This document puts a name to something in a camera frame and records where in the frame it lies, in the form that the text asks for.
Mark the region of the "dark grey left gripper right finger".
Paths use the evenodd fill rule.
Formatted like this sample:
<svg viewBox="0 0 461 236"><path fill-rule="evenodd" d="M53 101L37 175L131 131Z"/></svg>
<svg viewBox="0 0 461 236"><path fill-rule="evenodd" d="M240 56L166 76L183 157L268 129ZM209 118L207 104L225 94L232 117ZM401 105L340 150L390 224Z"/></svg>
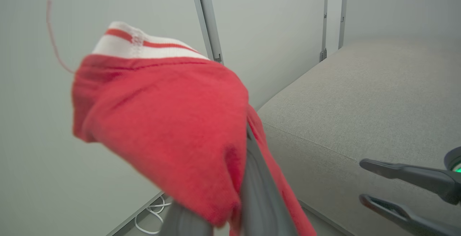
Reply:
<svg viewBox="0 0 461 236"><path fill-rule="evenodd" d="M244 236L297 236L297 229L247 123L247 152L241 186Z"/></svg>

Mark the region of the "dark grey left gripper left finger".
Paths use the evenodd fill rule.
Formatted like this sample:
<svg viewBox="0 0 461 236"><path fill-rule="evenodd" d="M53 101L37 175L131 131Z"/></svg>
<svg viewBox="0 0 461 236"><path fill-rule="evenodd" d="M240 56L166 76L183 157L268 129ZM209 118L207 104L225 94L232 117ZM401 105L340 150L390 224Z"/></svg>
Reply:
<svg viewBox="0 0 461 236"><path fill-rule="evenodd" d="M173 201L159 236L212 236L214 228L205 219Z"/></svg>

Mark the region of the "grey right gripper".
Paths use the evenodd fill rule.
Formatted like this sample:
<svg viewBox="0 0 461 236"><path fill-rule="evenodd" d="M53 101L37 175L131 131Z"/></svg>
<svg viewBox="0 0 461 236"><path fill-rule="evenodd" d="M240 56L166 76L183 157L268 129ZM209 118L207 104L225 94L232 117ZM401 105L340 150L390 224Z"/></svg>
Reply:
<svg viewBox="0 0 461 236"><path fill-rule="evenodd" d="M461 201L461 147L450 150L443 159L447 170L409 164L392 164L362 159L360 167L387 179L398 179L438 195L451 205ZM359 195L366 208L400 226L414 236L460 236L461 229L436 220L421 217L405 205L399 205L368 194Z"/></svg>

